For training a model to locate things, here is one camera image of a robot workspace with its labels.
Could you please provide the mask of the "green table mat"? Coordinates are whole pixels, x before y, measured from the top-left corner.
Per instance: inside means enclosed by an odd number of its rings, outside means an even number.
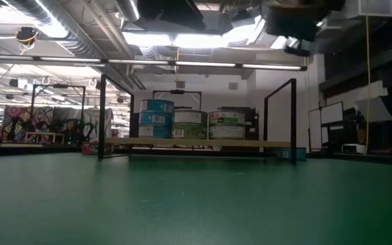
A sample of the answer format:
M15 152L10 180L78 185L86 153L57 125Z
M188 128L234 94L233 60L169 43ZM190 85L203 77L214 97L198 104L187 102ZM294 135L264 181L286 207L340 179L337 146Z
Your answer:
M0 157L0 244L392 245L392 165Z

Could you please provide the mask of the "small silver ventilation duct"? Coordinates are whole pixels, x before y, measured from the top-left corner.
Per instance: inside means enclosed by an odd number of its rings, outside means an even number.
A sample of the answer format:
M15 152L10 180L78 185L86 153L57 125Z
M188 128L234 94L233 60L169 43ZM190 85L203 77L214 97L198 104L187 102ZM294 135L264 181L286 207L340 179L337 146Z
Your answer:
M137 0L115 0L115 2L118 11L125 21L135 22L140 19Z

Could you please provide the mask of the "colourful patterned cloth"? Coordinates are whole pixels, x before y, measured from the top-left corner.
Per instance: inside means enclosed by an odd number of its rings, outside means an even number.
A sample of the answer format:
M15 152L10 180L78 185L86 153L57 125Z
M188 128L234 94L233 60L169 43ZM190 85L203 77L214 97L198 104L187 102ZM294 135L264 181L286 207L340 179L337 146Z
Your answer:
M2 141L21 143L27 132L49 132L53 121L52 107L6 106L3 114Z

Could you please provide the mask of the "white board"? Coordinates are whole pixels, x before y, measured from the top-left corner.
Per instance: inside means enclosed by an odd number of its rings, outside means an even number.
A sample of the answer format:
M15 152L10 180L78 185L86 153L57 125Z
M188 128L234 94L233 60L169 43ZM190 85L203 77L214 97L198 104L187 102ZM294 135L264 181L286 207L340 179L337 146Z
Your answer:
M321 124L329 124L343 121L343 103L337 102L321 109Z

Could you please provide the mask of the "black cabinet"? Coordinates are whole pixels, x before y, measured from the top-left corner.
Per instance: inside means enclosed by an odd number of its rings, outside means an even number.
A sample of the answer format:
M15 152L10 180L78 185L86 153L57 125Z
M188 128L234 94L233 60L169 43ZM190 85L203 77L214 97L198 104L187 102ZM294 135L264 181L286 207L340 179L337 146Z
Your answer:
M132 113L130 115L129 137L139 137L139 113Z
M245 140L259 140L259 113L252 107L219 107L219 110L237 111L245 115Z

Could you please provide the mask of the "wooden shelf with black legs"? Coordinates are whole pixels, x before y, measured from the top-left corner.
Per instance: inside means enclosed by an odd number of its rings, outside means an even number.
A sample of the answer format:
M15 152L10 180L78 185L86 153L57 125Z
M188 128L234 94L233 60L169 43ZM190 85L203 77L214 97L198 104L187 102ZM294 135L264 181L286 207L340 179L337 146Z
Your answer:
M269 142L268 138L268 99L280 92L284 87L291 85L291 129L290 129L290 142ZM100 88L100 112L105 112L105 85ZM183 139L164 139L164 138L117 138L109 137L105 138L104 132L99 134L98 152L97 157L99 160L112 158L105 157L105 143L107 144L124 144L128 145L129 148L124 150L125 154L154 154L149 153L147 150L132 150L133 145L183 145L183 146L226 146L236 148L288 148L291 150L290 162L297 164L297 80L291 78L284 84L278 87L274 92L269 94L264 99L264 140L263 141L250 141L250 140L183 140ZM182 152L180 154L178 150L172 150L166 152L166 155L191 155L191 156L203 156L203 157L242 157L242 158L275 158L276 156L271 152Z

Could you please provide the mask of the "white panel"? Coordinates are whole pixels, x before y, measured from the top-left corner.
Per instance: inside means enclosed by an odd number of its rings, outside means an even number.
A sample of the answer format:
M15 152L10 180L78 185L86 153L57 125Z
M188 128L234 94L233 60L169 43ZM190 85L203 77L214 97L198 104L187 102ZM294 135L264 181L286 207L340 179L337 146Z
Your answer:
M309 116L309 146L310 152L321 151L321 110L315 109L308 112Z

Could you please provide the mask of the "white box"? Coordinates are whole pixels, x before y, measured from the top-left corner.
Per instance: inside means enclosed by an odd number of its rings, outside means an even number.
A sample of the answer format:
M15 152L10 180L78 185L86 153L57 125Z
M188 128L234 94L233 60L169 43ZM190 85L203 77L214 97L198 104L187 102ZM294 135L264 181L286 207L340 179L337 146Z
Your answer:
M342 153L344 154L366 154L366 147L362 144L343 144Z

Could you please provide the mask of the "black background frame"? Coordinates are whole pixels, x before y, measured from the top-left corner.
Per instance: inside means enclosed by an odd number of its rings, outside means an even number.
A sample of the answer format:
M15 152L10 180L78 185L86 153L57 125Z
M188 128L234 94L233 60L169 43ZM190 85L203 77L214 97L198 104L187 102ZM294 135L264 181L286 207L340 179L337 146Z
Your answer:
M81 144L84 140L83 132L84 132L84 107L85 107L85 99L86 99L86 87L85 86L76 86L76 85L70 85L70 84L34 84L33 85L33 90L32 90L32 96L31 96L31 109L30 109L30 122L33 122L33 113L34 113L34 105L35 105L35 98L37 95L41 93L38 92L36 93L35 90L37 87L42 87L42 88L48 88L52 87L55 89L69 89L69 88L74 88L75 91L77 91L77 88L82 89L82 103L81 103L81 114L80 114L80 122L78 123L78 140L79 143Z

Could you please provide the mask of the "black metal table frame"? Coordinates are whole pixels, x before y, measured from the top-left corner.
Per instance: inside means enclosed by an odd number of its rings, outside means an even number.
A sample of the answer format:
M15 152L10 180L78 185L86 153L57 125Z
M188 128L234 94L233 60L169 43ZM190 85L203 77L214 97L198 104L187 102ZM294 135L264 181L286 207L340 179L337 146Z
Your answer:
M81 153L81 148L69 146L0 146L0 156L26 155L26 154L53 154L53 153ZM148 149L116 149L114 154L142 154L165 156L196 156L196 157L246 157L246 158L275 158L274 153L268 152L215 152L196 150L148 150ZM366 163L379 163L392 165L392 156L360 155L360 154L325 154L313 152L307 154L307 159L335 159L345 161L359 161Z

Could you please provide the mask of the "wooden bench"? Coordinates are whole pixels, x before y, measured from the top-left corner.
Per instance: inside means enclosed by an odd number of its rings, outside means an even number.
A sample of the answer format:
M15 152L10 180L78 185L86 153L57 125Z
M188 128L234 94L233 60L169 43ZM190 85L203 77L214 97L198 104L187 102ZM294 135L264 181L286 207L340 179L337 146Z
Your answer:
M25 142L32 144L63 144L65 135L51 132L27 132Z

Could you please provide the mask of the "black background robot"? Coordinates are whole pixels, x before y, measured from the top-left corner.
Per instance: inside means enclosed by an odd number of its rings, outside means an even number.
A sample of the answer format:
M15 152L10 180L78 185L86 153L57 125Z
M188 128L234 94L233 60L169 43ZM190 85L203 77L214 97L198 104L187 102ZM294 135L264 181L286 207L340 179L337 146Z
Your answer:
M83 142L91 140L91 133L95 129L95 125L91 122L84 122L78 119L65 120L63 123L65 130L65 143L80 145Z

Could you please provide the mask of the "large silver ventilation duct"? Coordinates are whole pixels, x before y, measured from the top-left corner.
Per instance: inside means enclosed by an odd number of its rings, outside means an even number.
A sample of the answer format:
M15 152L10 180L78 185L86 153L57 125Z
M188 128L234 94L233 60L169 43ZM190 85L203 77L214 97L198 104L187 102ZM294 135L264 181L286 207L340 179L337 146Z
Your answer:
M57 0L2 0L15 12L31 19L48 37L74 56L101 58L105 54Z

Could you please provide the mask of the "ceiling light tube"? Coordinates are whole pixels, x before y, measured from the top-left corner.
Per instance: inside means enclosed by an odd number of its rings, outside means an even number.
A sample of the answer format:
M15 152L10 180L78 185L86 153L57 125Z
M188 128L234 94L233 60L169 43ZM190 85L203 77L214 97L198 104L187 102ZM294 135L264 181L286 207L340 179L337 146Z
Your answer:
M1 55L0 60L4 61L34 61L35 59L32 56L21 56L21 55Z
M72 62L72 63L100 63L101 59L68 58L68 57L41 57L42 61Z
M194 66L194 67L235 67L235 63L215 63L215 62L197 62L197 61L175 61L177 66Z
M288 65L262 65L262 64L243 64L244 69L264 69L264 70L287 70L287 71L301 71L301 66Z
M168 61L144 60L144 59L108 59L108 63L130 65L169 65Z

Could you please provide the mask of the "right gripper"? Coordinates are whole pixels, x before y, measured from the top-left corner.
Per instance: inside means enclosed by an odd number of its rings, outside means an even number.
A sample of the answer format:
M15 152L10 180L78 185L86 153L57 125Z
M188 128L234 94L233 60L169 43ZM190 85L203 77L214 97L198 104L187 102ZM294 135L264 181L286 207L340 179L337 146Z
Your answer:
M266 33L314 41L317 23L332 11L340 11L346 0L267 0ZM301 47L285 46L284 52L309 57L311 52Z

